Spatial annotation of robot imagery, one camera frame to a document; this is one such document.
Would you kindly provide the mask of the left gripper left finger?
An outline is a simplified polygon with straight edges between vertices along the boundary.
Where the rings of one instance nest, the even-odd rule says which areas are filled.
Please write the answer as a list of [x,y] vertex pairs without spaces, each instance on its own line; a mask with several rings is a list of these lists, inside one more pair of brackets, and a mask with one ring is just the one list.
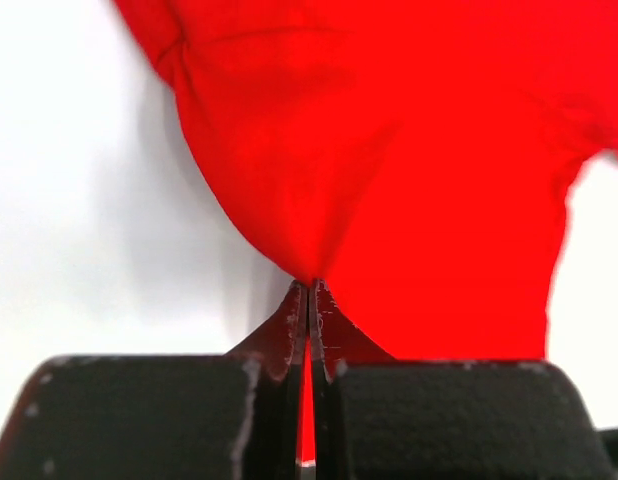
[[307,289],[223,355],[42,363],[0,436],[0,479],[296,479]]

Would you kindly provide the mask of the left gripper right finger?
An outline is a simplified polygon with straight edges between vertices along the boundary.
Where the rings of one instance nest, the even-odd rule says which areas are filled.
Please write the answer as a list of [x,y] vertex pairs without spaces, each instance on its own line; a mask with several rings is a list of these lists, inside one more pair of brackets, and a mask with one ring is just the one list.
[[544,361],[399,361],[308,297],[320,479],[612,479],[581,396]]

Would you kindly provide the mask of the red t shirt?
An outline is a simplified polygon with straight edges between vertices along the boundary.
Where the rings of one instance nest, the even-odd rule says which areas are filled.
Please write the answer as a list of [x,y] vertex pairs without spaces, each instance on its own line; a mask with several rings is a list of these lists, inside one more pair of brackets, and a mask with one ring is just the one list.
[[399,361],[546,361],[618,1],[119,1],[230,221]]

